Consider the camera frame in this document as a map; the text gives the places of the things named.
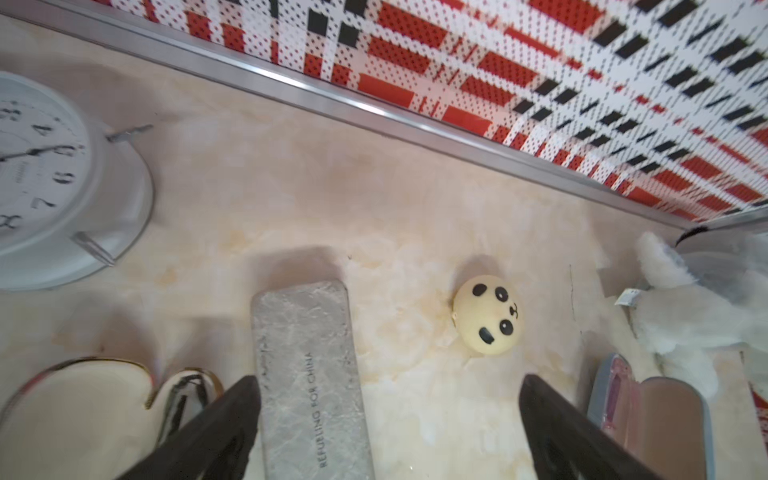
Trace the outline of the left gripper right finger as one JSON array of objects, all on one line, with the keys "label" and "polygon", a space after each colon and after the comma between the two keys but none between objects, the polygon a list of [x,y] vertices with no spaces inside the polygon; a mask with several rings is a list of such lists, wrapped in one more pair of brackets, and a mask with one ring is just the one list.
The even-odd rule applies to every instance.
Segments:
[{"label": "left gripper right finger", "polygon": [[518,398],[539,479],[656,479],[535,374],[523,378]]}]

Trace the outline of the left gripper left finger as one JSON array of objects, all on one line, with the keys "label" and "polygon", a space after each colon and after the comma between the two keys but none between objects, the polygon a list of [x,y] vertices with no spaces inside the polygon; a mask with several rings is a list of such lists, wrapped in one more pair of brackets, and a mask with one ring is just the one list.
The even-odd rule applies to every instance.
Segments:
[{"label": "left gripper left finger", "polygon": [[255,444],[260,411],[257,378],[247,375],[121,478],[241,479]]}]

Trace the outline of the grey marble teal-lined case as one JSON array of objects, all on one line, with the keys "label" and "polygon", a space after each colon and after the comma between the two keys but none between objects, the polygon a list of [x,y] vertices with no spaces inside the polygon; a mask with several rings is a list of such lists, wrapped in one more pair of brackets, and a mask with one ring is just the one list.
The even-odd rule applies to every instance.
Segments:
[{"label": "grey marble teal-lined case", "polygon": [[263,292],[251,314],[266,478],[374,478],[345,285]]}]

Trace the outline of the blue case with pink glasses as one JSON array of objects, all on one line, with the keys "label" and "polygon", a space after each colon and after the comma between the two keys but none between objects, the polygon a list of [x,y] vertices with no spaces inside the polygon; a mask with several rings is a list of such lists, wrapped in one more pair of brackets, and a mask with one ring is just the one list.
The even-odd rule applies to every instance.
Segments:
[{"label": "blue case with pink glasses", "polygon": [[713,479],[715,458],[706,400],[668,377],[638,381],[613,353],[595,375],[588,419],[664,479]]}]

